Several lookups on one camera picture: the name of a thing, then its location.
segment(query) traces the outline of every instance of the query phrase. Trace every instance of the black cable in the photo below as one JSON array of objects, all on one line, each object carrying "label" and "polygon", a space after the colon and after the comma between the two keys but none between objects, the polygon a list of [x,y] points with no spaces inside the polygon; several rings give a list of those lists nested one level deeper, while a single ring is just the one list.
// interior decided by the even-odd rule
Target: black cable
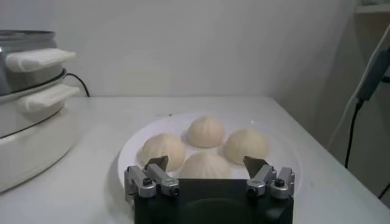
[{"label": "black cable", "polygon": [[384,76],[384,77],[382,78],[382,82],[384,82],[384,83],[390,83],[390,77]]},{"label": "black cable", "polygon": [[75,77],[81,83],[81,85],[83,85],[83,88],[84,88],[84,91],[85,91],[85,94],[87,95],[87,97],[91,97],[90,96],[90,92],[88,91],[88,88],[87,88],[86,84],[84,83],[84,81],[82,79],[80,79],[77,75],[75,75],[73,73],[67,73],[65,75],[65,77],[66,76],[73,76],[73,77]]},{"label": "black cable", "polygon": [[350,130],[349,130],[349,141],[348,141],[348,148],[347,148],[347,156],[346,156],[346,161],[344,163],[344,167],[347,168],[347,169],[348,169],[349,155],[351,153],[351,148],[352,148],[353,129],[355,128],[356,117],[357,117],[357,115],[359,113],[359,110],[363,106],[363,103],[364,103],[364,101],[360,99],[359,102],[356,104],[355,112],[353,112],[351,127],[350,127]]},{"label": "black cable", "polygon": [[383,191],[378,196],[379,199],[382,199],[385,196],[386,192],[390,189],[390,183],[383,189]]}]

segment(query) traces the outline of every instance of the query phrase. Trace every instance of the white table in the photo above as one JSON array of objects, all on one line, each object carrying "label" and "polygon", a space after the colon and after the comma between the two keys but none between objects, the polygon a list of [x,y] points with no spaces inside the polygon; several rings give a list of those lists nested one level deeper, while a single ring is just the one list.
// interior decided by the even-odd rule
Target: white table
[{"label": "white table", "polygon": [[132,133],[169,114],[221,110],[260,114],[294,139],[303,169],[294,223],[390,223],[390,210],[270,98],[74,98],[68,107],[79,120],[79,142],[53,167],[0,195],[2,224],[132,223],[116,173]]}]

